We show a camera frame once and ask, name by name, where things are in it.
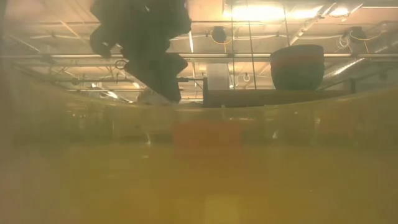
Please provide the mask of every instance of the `red object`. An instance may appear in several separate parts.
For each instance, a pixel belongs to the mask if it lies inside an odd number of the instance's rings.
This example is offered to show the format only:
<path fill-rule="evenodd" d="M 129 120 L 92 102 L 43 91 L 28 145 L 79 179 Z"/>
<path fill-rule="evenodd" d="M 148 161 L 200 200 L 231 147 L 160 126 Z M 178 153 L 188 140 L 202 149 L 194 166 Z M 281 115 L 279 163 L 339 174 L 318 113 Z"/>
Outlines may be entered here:
<path fill-rule="evenodd" d="M 195 120 L 176 124 L 173 140 L 177 155 L 230 156 L 242 147 L 242 127 L 233 121 Z"/>

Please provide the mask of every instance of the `overhead light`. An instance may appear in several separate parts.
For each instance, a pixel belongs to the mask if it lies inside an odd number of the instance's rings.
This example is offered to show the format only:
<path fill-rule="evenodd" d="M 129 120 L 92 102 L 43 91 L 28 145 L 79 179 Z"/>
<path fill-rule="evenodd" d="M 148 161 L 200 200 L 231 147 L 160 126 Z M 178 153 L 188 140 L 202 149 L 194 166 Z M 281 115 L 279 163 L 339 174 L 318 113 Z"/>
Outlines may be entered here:
<path fill-rule="evenodd" d="M 136 82 L 133 82 L 132 85 L 134 85 L 134 87 L 136 87 L 136 88 L 140 88 L 139 84 Z"/>
<path fill-rule="evenodd" d="M 361 5 L 353 7 L 340 6 L 333 10 L 331 16 L 345 16 L 354 12 Z M 309 19 L 317 15 L 322 6 L 308 7 L 306 9 L 296 8 L 286 15 L 290 19 Z M 234 5 L 232 12 L 231 6 L 226 4 L 224 6 L 223 17 L 233 17 L 235 21 L 281 21 L 285 18 L 284 8 L 282 5 L 269 4 L 269 3 L 256 3 L 256 5 L 238 4 Z"/>
<path fill-rule="evenodd" d="M 295 10 L 292 12 L 293 19 L 308 19 L 313 18 L 317 15 L 318 11 L 322 8 L 322 6 L 315 7 L 313 9 L 303 9 L 303 10 Z"/>
<path fill-rule="evenodd" d="M 107 94 L 108 94 L 108 96 L 113 97 L 115 99 L 118 98 L 118 96 L 114 92 L 108 91 Z"/>
<path fill-rule="evenodd" d="M 189 47 L 191 48 L 191 53 L 193 53 L 193 39 L 192 39 L 192 32 L 188 33 L 189 35 Z"/>
<path fill-rule="evenodd" d="M 330 16 L 347 16 L 348 14 L 350 14 L 350 11 L 347 8 L 338 7 L 330 13 Z"/>
<path fill-rule="evenodd" d="M 285 17 L 284 9 L 274 6 L 238 6 L 232 12 L 224 11 L 224 17 L 233 17 L 236 21 L 278 21 Z"/>

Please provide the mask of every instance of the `light fixture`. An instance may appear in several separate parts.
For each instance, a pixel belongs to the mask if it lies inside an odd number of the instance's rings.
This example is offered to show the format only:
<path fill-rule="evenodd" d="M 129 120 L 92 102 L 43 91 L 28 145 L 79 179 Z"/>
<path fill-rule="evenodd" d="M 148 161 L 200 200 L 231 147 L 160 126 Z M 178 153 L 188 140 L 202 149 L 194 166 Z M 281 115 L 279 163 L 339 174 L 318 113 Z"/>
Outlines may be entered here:
<path fill-rule="evenodd" d="M 346 7 L 338 7 L 337 9 L 333 10 L 329 15 L 330 16 L 348 16 L 350 11 Z"/>
<path fill-rule="evenodd" d="M 236 21 L 278 21 L 285 17 L 284 10 L 275 6 L 236 6 L 232 12 L 224 10 L 223 17 Z"/>
<path fill-rule="evenodd" d="M 317 15 L 318 11 L 322 8 L 322 6 L 315 7 L 313 9 L 302 9 L 295 10 L 291 14 L 291 18 L 293 19 L 308 19 L 313 18 Z"/>
<path fill-rule="evenodd" d="M 362 4 L 358 5 L 358 3 L 340 5 L 330 12 L 330 16 L 348 16 L 361 6 Z M 319 4 L 316 6 L 302 4 L 291 10 L 286 17 L 288 19 L 310 19 L 315 17 L 321 8 L 322 6 Z M 233 8 L 231 8 L 231 3 L 224 4 L 223 17 L 232 17 L 234 21 L 282 21 L 285 14 L 281 4 L 257 1 L 255 4 L 247 6 L 245 2 L 234 1 Z"/>
<path fill-rule="evenodd" d="M 136 88 L 140 88 L 139 84 L 136 82 L 133 82 L 132 85 L 134 85 L 134 87 L 136 87 Z"/>
<path fill-rule="evenodd" d="M 114 92 L 112 92 L 112 91 L 108 91 L 107 94 L 108 94 L 108 96 L 113 97 L 113 98 L 115 98 L 115 99 L 118 98 L 118 96 L 117 96 Z"/>

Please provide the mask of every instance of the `cable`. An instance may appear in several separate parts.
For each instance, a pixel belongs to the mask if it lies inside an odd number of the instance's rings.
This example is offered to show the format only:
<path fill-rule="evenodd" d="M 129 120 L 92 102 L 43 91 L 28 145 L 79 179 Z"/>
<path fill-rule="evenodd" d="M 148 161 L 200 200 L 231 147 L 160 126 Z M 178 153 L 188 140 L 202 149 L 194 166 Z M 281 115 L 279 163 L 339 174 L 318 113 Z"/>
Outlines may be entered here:
<path fill-rule="evenodd" d="M 374 37 L 368 38 L 368 39 L 361 39 L 361 38 L 354 37 L 354 36 L 353 36 L 353 31 L 351 31 L 351 32 L 349 33 L 349 36 L 350 36 L 350 37 L 352 37 L 352 38 L 354 38 L 354 39 L 356 39 L 356 40 L 367 41 L 367 40 L 374 40 L 374 39 L 376 39 L 376 38 L 380 37 L 380 36 L 381 36 L 381 34 L 382 34 L 382 33 L 380 33 L 380 34 L 379 34 L 379 35 L 377 35 L 377 36 L 374 36 Z"/>
<path fill-rule="evenodd" d="M 368 49 L 368 45 L 366 44 L 366 41 L 364 41 L 363 43 L 365 44 L 366 51 L 369 53 L 369 49 Z"/>
<path fill-rule="evenodd" d="M 351 42 L 350 42 L 350 39 L 344 40 L 344 39 L 343 39 L 343 36 L 340 36 L 340 38 L 339 38 L 339 40 L 338 40 L 337 47 L 338 47 L 339 49 L 345 49 L 345 48 L 349 47 L 350 43 L 351 43 Z"/>

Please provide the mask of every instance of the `ceiling light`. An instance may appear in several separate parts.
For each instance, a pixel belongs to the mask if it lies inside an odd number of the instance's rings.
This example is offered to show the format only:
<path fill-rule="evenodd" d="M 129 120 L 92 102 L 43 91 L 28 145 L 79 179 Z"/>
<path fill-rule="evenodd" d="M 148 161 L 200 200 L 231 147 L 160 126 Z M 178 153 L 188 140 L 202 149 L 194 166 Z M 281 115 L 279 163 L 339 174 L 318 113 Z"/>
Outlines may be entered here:
<path fill-rule="evenodd" d="M 108 96 L 113 97 L 115 99 L 118 98 L 118 96 L 114 92 L 111 92 L 111 91 L 108 91 Z"/>
<path fill-rule="evenodd" d="M 191 48 L 191 53 L 193 53 L 193 39 L 192 39 L 192 32 L 188 33 L 189 35 L 189 47 Z"/>
<path fill-rule="evenodd" d="M 345 7 L 338 7 L 333 12 L 330 13 L 330 16 L 347 16 L 349 14 L 349 10 Z"/>
<path fill-rule="evenodd" d="M 223 12 L 224 17 L 233 17 L 236 21 L 278 21 L 285 17 L 284 9 L 274 6 L 238 6 L 232 13 Z"/>
<path fill-rule="evenodd" d="M 293 19 L 308 19 L 315 17 L 322 6 L 313 9 L 296 10 L 292 13 Z"/>
<path fill-rule="evenodd" d="M 136 88 L 140 88 L 139 84 L 136 82 L 133 82 L 132 85 L 134 85 L 134 87 L 136 87 Z"/>

